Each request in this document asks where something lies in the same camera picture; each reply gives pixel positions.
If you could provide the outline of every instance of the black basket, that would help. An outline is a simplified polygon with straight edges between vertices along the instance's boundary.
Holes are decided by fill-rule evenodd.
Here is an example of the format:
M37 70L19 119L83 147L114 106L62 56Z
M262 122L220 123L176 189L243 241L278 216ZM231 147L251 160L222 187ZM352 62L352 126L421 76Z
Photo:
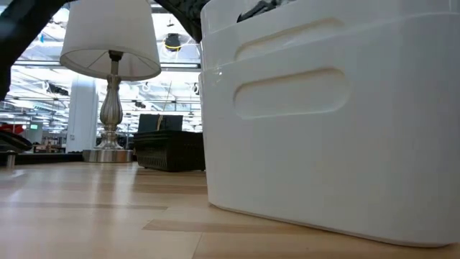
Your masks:
M203 133L157 131L134 134L137 162L168 172L205 170Z

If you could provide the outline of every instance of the white storage container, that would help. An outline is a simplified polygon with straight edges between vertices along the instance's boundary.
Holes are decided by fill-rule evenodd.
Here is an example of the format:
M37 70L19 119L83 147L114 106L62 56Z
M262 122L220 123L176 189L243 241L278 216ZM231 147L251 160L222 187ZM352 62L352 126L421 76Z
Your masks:
M202 13L210 202L401 245L460 241L459 0L297 0L236 24L253 2Z

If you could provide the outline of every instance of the wooden floor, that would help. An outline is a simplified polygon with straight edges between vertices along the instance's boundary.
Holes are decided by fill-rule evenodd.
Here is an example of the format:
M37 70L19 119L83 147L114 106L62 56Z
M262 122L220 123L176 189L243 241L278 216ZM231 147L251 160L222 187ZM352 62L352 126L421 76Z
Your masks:
M208 204L204 173L68 163L0 168L0 259L460 258Z

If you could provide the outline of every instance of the pillar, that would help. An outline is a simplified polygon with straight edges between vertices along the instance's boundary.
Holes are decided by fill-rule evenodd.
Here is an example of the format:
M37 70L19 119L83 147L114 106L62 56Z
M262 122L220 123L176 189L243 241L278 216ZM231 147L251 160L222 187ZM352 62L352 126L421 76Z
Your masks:
M96 79L76 75L70 92L69 122L65 150L80 152L96 146L99 97Z

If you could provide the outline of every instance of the lamp base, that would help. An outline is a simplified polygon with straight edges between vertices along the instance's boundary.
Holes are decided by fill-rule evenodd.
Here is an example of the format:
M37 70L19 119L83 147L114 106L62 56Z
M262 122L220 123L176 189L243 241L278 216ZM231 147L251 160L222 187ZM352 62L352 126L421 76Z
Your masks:
M87 163L130 163L132 150L84 150L83 159Z

